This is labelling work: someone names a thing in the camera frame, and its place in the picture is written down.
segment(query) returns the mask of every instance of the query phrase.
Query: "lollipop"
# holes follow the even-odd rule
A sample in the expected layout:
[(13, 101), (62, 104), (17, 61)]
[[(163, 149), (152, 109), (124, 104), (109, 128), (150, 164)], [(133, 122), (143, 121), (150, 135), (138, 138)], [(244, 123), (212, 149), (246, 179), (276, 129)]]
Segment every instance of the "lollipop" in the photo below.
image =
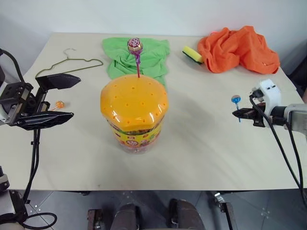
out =
[(56, 107), (54, 107), (53, 109), (51, 109), (51, 111), (55, 111), (57, 109), (61, 109), (65, 107), (65, 103), (63, 101), (57, 101), (56, 102)]
[(239, 110), (238, 103), (241, 101), (241, 97), (239, 95), (233, 95), (231, 98), (231, 101), (236, 104), (236, 109)]
[(141, 43), (139, 38), (131, 38), (128, 43), (128, 51), (135, 56), (136, 68), (138, 71), (138, 77), (140, 77), (140, 54), (143, 50), (143, 44)]

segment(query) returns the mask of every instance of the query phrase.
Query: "gray floor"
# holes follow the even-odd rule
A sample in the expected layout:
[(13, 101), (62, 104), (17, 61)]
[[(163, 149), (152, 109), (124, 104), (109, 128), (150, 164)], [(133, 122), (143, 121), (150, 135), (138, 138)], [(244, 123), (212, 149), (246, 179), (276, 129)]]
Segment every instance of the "gray floor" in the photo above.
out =
[[(31, 191), (28, 214), (52, 212), (58, 216), (53, 230), (86, 230), (87, 210), (102, 208), (106, 227), (121, 205), (141, 208), (144, 228), (165, 228), (168, 202), (185, 199), (194, 204), (207, 230), (228, 230), (226, 216), (204, 191), (102, 191), (83, 196), (73, 192)], [(306, 211), (298, 190), (238, 192), (224, 195), (234, 208), (239, 230), (305, 230)], [(51, 218), (35, 217), (28, 225), (43, 226)]]

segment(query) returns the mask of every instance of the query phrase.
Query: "cloth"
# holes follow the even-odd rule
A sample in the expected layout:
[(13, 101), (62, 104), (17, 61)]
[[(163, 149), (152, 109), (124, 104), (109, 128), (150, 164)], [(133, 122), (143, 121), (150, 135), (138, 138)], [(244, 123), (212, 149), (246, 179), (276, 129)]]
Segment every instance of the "cloth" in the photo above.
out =
[[(112, 37), (102, 41), (105, 54), (113, 59), (107, 68), (111, 79), (125, 74), (137, 73), (135, 56), (127, 49), (129, 38)], [(151, 38), (141, 38), (143, 51), (141, 53), (140, 72), (152, 77), (165, 86), (164, 75), (167, 74), (165, 66), (166, 56), (169, 54), (167, 40), (158, 41)]]
[(222, 73), (241, 64), (245, 68), (262, 73), (276, 73), (280, 66), (278, 54), (270, 50), (264, 36), (257, 34), (253, 26), (220, 32), (202, 38), (198, 43), (208, 70)]

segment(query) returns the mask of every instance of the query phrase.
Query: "yellow sponge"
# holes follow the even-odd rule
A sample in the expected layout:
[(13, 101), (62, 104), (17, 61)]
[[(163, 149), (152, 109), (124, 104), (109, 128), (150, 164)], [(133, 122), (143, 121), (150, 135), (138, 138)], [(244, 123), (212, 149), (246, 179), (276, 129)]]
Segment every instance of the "yellow sponge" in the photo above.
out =
[(197, 53), (194, 49), (192, 49), (188, 46), (185, 46), (183, 48), (182, 53), (184, 53), (189, 58), (191, 58), (192, 60), (194, 60), (195, 62), (197, 62), (199, 64), (203, 63), (202, 56), (199, 53)]

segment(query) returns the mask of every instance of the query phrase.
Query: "white table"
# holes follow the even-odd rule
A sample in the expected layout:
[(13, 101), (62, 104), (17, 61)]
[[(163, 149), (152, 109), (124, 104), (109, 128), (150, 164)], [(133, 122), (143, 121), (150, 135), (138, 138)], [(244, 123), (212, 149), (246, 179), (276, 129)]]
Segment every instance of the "white table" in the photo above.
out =
[[(33, 189), (46, 190), (257, 190), (296, 188), (280, 150), (268, 128), (241, 123), (232, 115), (234, 94), (242, 97), (240, 107), (251, 107), (248, 96), (260, 80), (271, 78), (282, 91), (283, 104), (302, 103), (294, 85), (281, 69), (275, 75), (260, 75), (242, 67), (212, 74), (181, 53), (182, 47), (195, 48), (199, 37), (143, 36), (167, 39), (171, 54), (166, 76), (169, 111), (156, 145), (143, 155), (129, 155), (116, 143), (100, 113), (101, 89), (110, 81), (106, 68), (110, 59), (102, 50), (108, 37), (118, 34), (53, 34), (24, 76), (37, 89), (34, 76), (65, 56), (98, 58), (104, 66), (72, 73), (82, 79), (71, 89), (51, 90), (46, 100), (69, 105), (62, 111), (74, 112), (67, 123), (41, 132), (40, 165)], [(83, 62), (56, 67), (57, 73)], [(277, 127), (285, 152), (297, 173), (288, 132)], [(11, 189), (24, 189), (28, 181), (33, 132), (18, 127), (0, 127), (1, 165)], [(303, 169), (307, 170), (307, 144), (294, 133)]]

